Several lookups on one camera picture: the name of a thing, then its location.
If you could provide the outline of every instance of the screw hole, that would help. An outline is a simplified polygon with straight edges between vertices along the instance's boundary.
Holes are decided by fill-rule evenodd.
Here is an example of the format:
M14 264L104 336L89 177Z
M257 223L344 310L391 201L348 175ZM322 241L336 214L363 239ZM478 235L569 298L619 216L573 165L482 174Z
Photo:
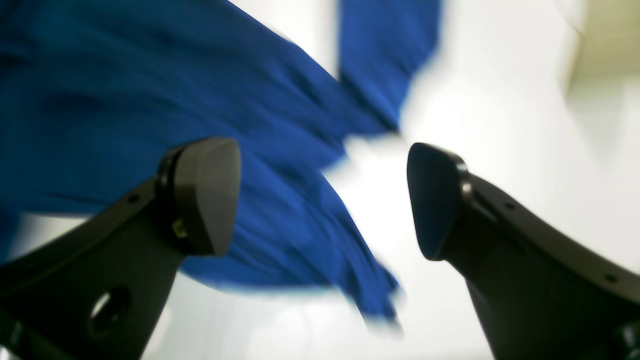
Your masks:
M89 325L94 334L103 334L123 317L129 307L129 292L116 288L103 293L93 305Z
M613 276L613 275L611 275L611 274L605 275L604 278L605 278L606 281L609 281L609 282L613 282L613 283L618 282L618 278Z

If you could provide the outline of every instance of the blue cloth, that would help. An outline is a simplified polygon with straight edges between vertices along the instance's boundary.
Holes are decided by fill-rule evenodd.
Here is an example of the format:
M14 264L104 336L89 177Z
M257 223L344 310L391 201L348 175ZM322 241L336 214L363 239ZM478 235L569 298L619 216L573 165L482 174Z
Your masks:
M343 1L336 82L227 1L0 0L0 243L19 213L99 212L168 149L230 136L234 242L183 270L220 287L337 286L393 318L397 281L320 171L347 135L398 128L439 13L435 0Z

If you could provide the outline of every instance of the white wall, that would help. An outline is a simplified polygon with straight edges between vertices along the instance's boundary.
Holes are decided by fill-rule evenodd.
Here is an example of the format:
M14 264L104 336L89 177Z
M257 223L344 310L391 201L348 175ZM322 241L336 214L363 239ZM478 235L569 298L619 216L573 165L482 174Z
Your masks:
M335 74L335 0L235 2ZM553 0L448 4L443 49L415 82L404 138L355 139L352 162L327 172L405 289L404 336L369 332L337 293L223 294L179 275L147 359L490 359L464 280L416 245L412 142L457 152L553 226L640 270L639 83L625 84L619 108L572 113L560 79L575 37Z

